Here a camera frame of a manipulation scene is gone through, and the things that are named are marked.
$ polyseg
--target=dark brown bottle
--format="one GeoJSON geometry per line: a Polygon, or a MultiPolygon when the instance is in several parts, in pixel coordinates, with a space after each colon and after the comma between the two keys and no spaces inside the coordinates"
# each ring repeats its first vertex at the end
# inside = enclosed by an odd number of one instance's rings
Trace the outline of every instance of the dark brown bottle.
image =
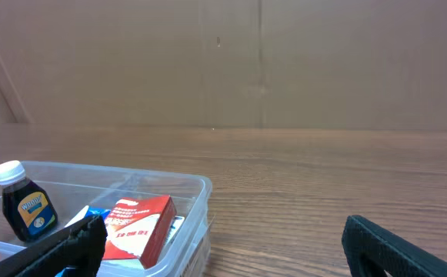
{"type": "Polygon", "coordinates": [[[19,161],[0,165],[0,185],[2,213],[20,240],[33,241],[57,225],[47,192],[26,177],[19,161]]]}

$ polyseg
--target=bottle label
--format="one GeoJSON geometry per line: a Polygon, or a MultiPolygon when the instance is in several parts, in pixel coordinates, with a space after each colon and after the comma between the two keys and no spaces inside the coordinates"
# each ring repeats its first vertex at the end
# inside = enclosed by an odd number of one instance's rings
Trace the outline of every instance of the bottle label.
{"type": "Polygon", "coordinates": [[[41,192],[33,192],[18,204],[18,212],[31,235],[43,230],[55,221],[54,212],[41,192]]]}

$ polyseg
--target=tabletop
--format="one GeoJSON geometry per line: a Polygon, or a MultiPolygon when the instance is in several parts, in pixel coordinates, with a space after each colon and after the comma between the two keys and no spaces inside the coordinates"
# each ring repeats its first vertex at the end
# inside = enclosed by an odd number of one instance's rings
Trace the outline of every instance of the tabletop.
{"type": "Polygon", "coordinates": [[[348,215],[447,261],[447,132],[0,125],[11,159],[209,177],[206,276],[348,276],[348,215]]]}

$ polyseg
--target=plastic bin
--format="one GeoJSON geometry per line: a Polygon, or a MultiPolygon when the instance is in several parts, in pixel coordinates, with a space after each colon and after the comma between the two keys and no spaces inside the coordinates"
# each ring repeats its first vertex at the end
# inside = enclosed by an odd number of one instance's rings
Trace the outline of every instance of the plastic bin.
{"type": "MultiPolygon", "coordinates": [[[[209,255],[208,198],[212,183],[203,176],[57,162],[22,162],[30,179],[45,189],[62,229],[85,205],[111,209],[121,197],[170,195],[185,216],[173,243],[150,269],[130,269],[102,262],[98,276],[200,275],[209,255]]],[[[0,261],[31,244],[16,238],[2,214],[0,186],[0,261]]]]}

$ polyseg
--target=red box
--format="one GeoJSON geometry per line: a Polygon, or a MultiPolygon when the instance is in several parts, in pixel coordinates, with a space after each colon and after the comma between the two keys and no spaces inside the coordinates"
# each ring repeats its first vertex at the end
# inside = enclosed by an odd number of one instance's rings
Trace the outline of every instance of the red box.
{"type": "Polygon", "coordinates": [[[176,214],[169,195],[120,199],[105,219],[103,259],[139,259],[145,269],[154,266],[176,214]]]}

